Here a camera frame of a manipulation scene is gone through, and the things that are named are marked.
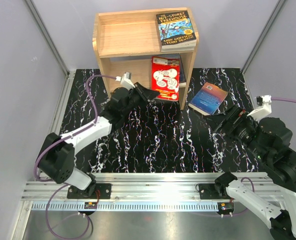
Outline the red 13-storey treehouse book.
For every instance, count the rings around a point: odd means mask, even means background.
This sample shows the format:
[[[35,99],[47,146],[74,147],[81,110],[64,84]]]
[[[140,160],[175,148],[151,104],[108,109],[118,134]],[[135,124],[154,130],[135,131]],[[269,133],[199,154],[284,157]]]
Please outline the red 13-storey treehouse book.
[[[151,89],[159,92],[159,100],[179,100],[180,60],[153,56],[151,58]]]

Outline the blue sunset cover book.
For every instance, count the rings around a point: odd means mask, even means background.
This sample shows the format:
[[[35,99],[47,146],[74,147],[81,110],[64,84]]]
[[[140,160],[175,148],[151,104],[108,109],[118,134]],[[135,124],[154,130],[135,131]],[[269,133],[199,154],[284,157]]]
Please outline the blue sunset cover book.
[[[213,115],[223,103],[227,95],[227,91],[214,84],[206,82],[192,98],[188,106],[204,116]]]

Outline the purple 117-storey treehouse book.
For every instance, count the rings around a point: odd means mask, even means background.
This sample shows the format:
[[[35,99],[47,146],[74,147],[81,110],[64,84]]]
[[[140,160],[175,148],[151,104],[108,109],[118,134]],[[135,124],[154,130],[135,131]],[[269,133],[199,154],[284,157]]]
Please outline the purple 117-storey treehouse book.
[[[193,42],[192,44],[172,44],[172,45],[163,45],[160,49],[162,53],[164,52],[182,52],[182,51],[193,51],[197,43]]]

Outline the black 169-storey treehouse book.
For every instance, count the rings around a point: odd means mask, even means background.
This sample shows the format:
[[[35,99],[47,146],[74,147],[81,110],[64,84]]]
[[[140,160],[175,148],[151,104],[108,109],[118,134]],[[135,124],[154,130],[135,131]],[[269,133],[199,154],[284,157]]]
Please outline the black 169-storey treehouse book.
[[[196,32],[187,10],[157,14],[156,22],[160,48],[167,45],[197,43]]]

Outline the grey-blue dark cover book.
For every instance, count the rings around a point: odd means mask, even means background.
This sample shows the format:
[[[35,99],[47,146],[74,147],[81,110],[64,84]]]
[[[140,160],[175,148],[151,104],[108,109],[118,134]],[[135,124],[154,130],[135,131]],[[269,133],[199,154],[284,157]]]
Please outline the grey-blue dark cover book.
[[[184,65],[183,65],[181,56],[179,57],[179,63],[180,63],[179,86],[180,87],[185,87],[187,80],[186,80]]]

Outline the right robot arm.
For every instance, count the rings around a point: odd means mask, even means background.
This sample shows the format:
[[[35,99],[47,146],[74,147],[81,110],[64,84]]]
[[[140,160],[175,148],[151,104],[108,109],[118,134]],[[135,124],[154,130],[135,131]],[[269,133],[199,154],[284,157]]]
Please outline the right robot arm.
[[[231,172],[214,181],[217,197],[242,203],[261,219],[275,240],[296,240],[296,151],[290,148],[293,136],[279,118],[270,117],[263,107],[247,112],[237,105],[217,115],[205,116],[213,133],[240,142],[261,164],[278,186],[285,208],[270,204]]]

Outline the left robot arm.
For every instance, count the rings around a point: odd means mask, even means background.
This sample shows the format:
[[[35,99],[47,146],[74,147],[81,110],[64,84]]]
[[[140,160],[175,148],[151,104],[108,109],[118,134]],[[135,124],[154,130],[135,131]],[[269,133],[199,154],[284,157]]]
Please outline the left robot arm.
[[[93,197],[96,193],[95,176],[75,167],[76,154],[121,128],[133,109],[149,104],[158,95],[158,91],[138,82],[129,88],[116,88],[103,111],[94,120],[66,134],[48,134],[35,161],[35,179],[42,180],[38,173],[41,170],[57,184],[65,183],[77,188],[83,198]]]

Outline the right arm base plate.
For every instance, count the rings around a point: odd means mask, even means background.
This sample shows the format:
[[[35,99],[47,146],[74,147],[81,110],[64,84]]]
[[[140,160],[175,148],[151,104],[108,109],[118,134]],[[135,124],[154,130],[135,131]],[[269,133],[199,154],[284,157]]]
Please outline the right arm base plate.
[[[230,197],[226,195],[220,195],[215,189],[214,183],[198,183],[196,190],[199,193],[201,200],[229,200]]]

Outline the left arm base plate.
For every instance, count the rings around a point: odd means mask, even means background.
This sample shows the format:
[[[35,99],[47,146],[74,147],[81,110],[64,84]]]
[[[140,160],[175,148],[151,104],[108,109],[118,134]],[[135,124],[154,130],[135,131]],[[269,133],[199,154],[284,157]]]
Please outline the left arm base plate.
[[[67,191],[67,198],[74,200],[90,200],[97,199],[109,200],[111,198],[111,183],[96,183],[89,189],[80,190],[75,186],[70,186]]]

